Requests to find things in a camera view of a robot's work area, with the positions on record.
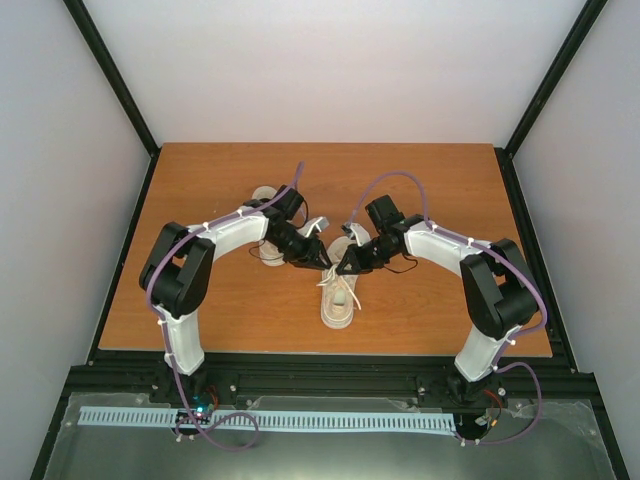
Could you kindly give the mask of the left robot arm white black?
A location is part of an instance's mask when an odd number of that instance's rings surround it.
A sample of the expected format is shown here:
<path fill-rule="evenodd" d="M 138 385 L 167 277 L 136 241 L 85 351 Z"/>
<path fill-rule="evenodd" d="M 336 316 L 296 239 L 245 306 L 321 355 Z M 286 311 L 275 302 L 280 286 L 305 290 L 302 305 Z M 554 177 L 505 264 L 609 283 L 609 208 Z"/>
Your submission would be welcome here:
<path fill-rule="evenodd" d="M 206 297 L 214 262 L 250 243 L 274 245 L 282 260 L 297 268 L 326 270 L 330 260 L 319 233 L 327 218 L 291 223 L 305 203 L 292 186 L 271 199 L 252 199 L 234 212 L 201 224 L 169 222 L 161 229 L 139 276 L 149 308 L 158 316 L 165 362 L 178 372 L 172 388 L 186 402 L 201 400 L 208 378 L 197 369 L 204 361 L 198 308 Z"/>

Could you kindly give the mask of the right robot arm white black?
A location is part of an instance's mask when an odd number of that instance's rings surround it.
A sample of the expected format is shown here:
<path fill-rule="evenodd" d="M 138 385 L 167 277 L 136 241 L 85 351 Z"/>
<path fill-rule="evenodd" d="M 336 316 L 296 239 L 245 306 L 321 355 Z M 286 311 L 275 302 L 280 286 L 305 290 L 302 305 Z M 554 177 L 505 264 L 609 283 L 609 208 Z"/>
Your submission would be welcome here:
<path fill-rule="evenodd" d="M 407 217 L 388 195 L 375 199 L 365 210 L 377 235 L 370 237 L 361 225 L 346 222 L 342 229 L 355 243 L 347 248 L 336 273 L 369 274 L 403 255 L 429 261 L 457 275 L 472 322 L 454 360 L 458 376 L 465 382 L 475 383 L 495 372 L 499 358 L 534 314 L 546 313 L 515 242 L 476 240 L 422 215 Z"/>

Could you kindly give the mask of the white lace sneaker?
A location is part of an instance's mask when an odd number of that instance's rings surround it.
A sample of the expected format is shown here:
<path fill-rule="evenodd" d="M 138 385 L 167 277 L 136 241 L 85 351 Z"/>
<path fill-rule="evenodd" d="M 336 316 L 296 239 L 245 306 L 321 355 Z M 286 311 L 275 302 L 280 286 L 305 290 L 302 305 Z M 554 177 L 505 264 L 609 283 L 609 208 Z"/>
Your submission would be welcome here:
<path fill-rule="evenodd" d="M 254 200 L 268 201 L 272 199 L 276 193 L 277 190 L 275 188 L 263 185 L 254 190 L 252 198 Z M 263 239 L 260 241 L 260 245 L 258 246 L 258 258 L 268 267 L 279 267 L 284 265 L 285 261 L 283 254 L 267 239 L 269 226 L 270 224 L 267 223 Z"/>
<path fill-rule="evenodd" d="M 322 289 L 321 319 L 331 329 L 347 328 L 354 316 L 354 310 L 361 309 L 356 295 L 357 275 L 339 275 L 337 266 L 343 259 L 347 248 L 353 241 L 346 236 L 334 240 L 327 253 L 332 263 L 331 268 L 322 272 L 322 279 L 317 284 Z"/>

